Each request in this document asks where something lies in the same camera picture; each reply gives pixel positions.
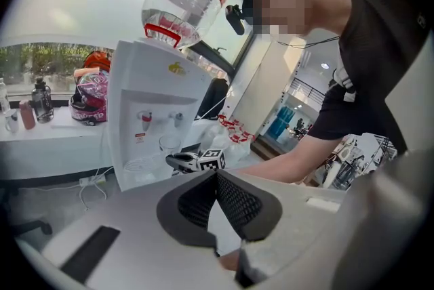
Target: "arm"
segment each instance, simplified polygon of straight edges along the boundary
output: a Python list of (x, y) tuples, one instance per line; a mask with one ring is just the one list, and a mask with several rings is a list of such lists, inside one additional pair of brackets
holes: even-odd
[(341, 139), (321, 140), (306, 135), (289, 153), (239, 171), (278, 182), (298, 182), (316, 169)]

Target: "power strip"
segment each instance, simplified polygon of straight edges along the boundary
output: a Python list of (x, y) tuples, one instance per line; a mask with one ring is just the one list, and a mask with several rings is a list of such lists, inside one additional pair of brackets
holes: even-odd
[[(102, 184), (106, 182), (106, 176), (105, 175), (99, 175), (98, 174), (98, 180), (96, 181), (97, 184)], [(80, 178), (80, 186), (84, 187), (84, 186), (88, 186), (90, 185), (90, 180), (93, 178), (92, 177), (85, 177), (85, 178)]]

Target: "railing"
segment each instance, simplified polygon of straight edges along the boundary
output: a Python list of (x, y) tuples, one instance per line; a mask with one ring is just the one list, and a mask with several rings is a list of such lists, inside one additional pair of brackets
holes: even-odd
[(311, 98), (316, 103), (322, 104), (324, 101), (325, 96), (322, 92), (314, 89), (309, 84), (306, 84), (300, 79), (294, 78), (294, 80), (291, 82), (291, 88), (299, 91), (303, 95), (306, 95), (308, 98)]

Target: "window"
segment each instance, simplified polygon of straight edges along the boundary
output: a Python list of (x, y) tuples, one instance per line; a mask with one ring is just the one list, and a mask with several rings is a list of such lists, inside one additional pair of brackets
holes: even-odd
[(249, 37), (251, 27), (245, 23), (245, 33), (239, 36), (235, 33), (232, 26), (226, 20), (226, 6), (228, 5), (241, 5), (243, 0), (226, 0), (220, 12), (217, 14), (216, 21), (211, 26), (203, 41), (211, 48), (219, 52), (219, 54), (229, 64), (233, 64), (237, 59), (241, 48)]
[(200, 68), (207, 71), (211, 77), (223, 78), (226, 79), (226, 81), (229, 83), (229, 78), (227, 73), (224, 72), (220, 67), (216, 66), (215, 64), (213, 64), (212, 62), (204, 58), (202, 55), (194, 52), (189, 48), (184, 48), (181, 52), (186, 55), (188, 60), (194, 62)]
[(110, 54), (112, 49), (68, 43), (25, 43), (0, 48), (0, 77), (7, 92), (29, 95), (37, 77), (43, 77), (53, 94), (68, 95), (75, 90), (74, 70), (81, 68), (92, 51)]

